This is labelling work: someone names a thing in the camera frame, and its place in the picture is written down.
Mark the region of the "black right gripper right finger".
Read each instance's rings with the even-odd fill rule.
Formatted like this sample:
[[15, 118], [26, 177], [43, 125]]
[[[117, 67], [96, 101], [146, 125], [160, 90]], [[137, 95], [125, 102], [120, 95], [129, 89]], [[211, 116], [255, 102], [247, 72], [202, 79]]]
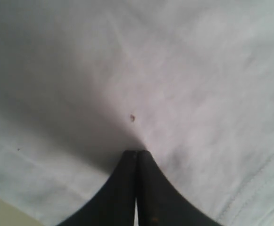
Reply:
[[136, 201], [140, 226], [218, 226], [168, 181], [149, 151], [139, 151]]

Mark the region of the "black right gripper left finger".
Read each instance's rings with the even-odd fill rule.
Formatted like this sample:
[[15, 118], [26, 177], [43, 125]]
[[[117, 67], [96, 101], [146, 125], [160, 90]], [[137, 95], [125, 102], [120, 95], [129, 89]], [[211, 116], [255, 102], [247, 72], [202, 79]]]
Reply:
[[104, 186], [60, 226], [133, 226], [136, 151], [124, 151]]

